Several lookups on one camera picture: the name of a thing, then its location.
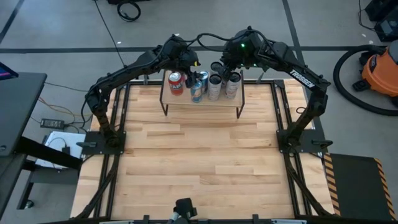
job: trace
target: small shelf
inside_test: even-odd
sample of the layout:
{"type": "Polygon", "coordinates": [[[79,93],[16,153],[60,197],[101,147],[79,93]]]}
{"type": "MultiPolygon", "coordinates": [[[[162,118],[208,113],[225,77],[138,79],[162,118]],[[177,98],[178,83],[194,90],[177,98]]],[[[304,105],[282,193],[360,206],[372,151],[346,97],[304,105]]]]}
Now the small shelf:
{"type": "Polygon", "coordinates": [[[167,110],[169,105],[196,105],[196,106],[221,106],[221,107],[232,107],[237,108],[237,116],[239,118],[240,113],[242,112],[244,106],[244,85],[243,85],[243,75],[241,83],[239,86],[238,92],[234,99],[228,99],[225,97],[225,88],[221,89],[220,96],[218,100],[211,101],[208,98],[207,93],[202,96],[202,100],[199,103],[195,103],[191,100],[190,89],[188,89],[185,84],[183,85],[183,93],[181,95],[175,96],[172,94],[169,88],[169,75],[171,71],[166,70],[163,76],[163,84],[162,84],[162,94],[160,95],[160,103],[162,104],[163,111],[165,115],[167,115],[167,110]]]}

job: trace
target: blue can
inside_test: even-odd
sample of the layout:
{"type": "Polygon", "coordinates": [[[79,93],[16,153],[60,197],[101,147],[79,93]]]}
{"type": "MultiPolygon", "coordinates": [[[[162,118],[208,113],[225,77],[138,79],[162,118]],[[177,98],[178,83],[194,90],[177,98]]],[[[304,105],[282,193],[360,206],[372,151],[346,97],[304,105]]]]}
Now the blue can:
{"type": "Polygon", "coordinates": [[[194,103],[201,102],[201,87],[202,87],[201,81],[197,80],[197,82],[191,88],[191,100],[194,103]]]}
{"type": "Polygon", "coordinates": [[[209,73],[207,71],[201,71],[199,73],[199,81],[201,81],[201,93],[207,93],[208,85],[209,85],[209,73]]]}

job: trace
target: gray floor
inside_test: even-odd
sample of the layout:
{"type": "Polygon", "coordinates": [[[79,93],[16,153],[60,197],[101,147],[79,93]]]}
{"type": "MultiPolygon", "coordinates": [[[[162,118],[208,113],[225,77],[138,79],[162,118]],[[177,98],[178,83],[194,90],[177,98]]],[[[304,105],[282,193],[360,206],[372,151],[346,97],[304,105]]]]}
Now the gray floor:
{"type": "MultiPolygon", "coordinates": [[[[17,0],[0,1],[0,30],[17,5],[17,0]]],[[[298,41],[301,46],[355,46],[373,42],[382,45],[376,34],[358,25],[357,0],[287,0],[298,41]]],[[[362,0],[363,7],[369,0],[362,0]]],[[[268,38],[293,45],[283,0],[152,0],[139,2],[142,17],[134,23],[122,21],[116,7],[98,1],[99,7],[120,47],[151,47],[162,44],[173,33],[191,39],[201,32],[231,37],[252,25],[268,38]]],[[[370,24],[366,15],[364,23],[370,24]]],[[[206,45],[221,45],[215,39],[204,39],[206,45]]],[[[91,0],[24,0],[5,38],[4,49],[59,49],[113,47],[111,39],[91,0]]],[[[142,52],[124,52],[126,63],[133,62],[142,52]]],[[[332,80],[333,67],[344,52],[303,52],[305,63],[315,72],[332,80]]],[[[219,59],[216,52],[198,52],[202,69],[219,59]]],[[[59,54],[0,54],[0,61],[20,72],[44,72],[48,82],[74,88],[88,89],[96,79],[121,67],[116,53],[59,53],[59,54]]],[[[355,58],[343,67],[342,80],[349,85],[358,78],[359,65],[355,58]]],[[[246,71],[246,78],[257,78],[260,70],[246,71]]],[[[269,71],[264,78],[286,74],[269,71]]],[[[398,119],[379,116],[348,103],[336,91],[329,90],[326,113],[321,117],[328,139],[334,141],[330,152],[379,158],[384,166],[391,197],[398,204],[398,119]]],[[[46,86],[41,95],[48,103],[66,106],[78,113],[83,93],[46,86]]],[[[360,98],[390,108],[384,96],[361,93],[360,98]]],[[[32,114],[35,119],[60,118],[71,121],[38,103],[32,114]]],[[[41,141],[50,130],[40,129],[30,121],[24,135],[41,141]]],[[[75,186],[36,185],[31,199],[36,206],[30,210],[15,210],[27,173],[23,172],[0,223],[40,223],[66,220],[72,207],[75,186]]]]}

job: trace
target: orange vacuum cleaner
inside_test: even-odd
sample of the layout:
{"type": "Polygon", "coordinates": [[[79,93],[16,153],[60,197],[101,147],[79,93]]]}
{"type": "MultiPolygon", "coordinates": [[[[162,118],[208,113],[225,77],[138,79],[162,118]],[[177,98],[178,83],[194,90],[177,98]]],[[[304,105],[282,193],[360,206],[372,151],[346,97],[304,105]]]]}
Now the orange vacuum cleaner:
{"type": "Polygon", "coordinates": [[[387,48],[375,45],[361,45],[345,53],[337,62],[333,71],[333,80],[337,90],[350,102],[370,112],[398,116],[398,110],[378,108],[363,102],[349,93],[340,82],[340,69],[352,55],[363,52],[359,62],[363,65],[362,79],[353,84],[356,91],[374,90],[391,97],[392,103],[398,107],[398,40],[387,48]]]}

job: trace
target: black hose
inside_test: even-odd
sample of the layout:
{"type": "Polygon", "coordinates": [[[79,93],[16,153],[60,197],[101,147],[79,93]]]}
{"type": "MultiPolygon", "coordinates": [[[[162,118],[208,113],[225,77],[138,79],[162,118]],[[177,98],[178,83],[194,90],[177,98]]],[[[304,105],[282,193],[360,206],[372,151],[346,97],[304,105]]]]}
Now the black hose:
{"type": "Polygon", "coordinates": [[[352,55],[362,52],[362,51],[368,51],[372,52],[375,54],[380,54],[384,52],[384,48],[380,48],[375,45],[361,45],[358,47],[355,47],[352,50],[349,50],[347,53],[345,53],[339,61],[337,61],[337,64],[335,66],[335,69],[333,71],[333,81],[335,82],[336,88],[345,97],[348,101],[352,102],[356,106],[365,109],[367,111],[376,113],[376,114],[381,114],[381,115],[386,115],[386,116],[398,116],[398,110],[387,110],[383,108],[379,108],[377,106],[370,105],[368,103],[363,102],[362,100],[358,99],[357,97],[353,96],[351,93],[349,93],[341,84],[340,81],[340,69],[341,66],[343,66],[344,62],[350,58],[352,55]]]}
{"type": "Polygon", "coordinates": [[[133,21],[136,21],[136,20],[141,16],[141,8],[137,5],[137,3],[135,3],[135,2],[132,1],[132,0],[121,1],[121,2],[118,4],[118,14],[119,14],[120,18],[122,18],[122,20],[124,20],[124,21],[126,21],[126,22],[133,22],[133,21]],[[130,5],[134,6],[134,7],[138,10],[138,15],[137,15],[136,17],[129,17],[129,16],[127,15],[127,13],[122,12],[121,7],[122,7],[124,4],[130,4],[130,5]]]}

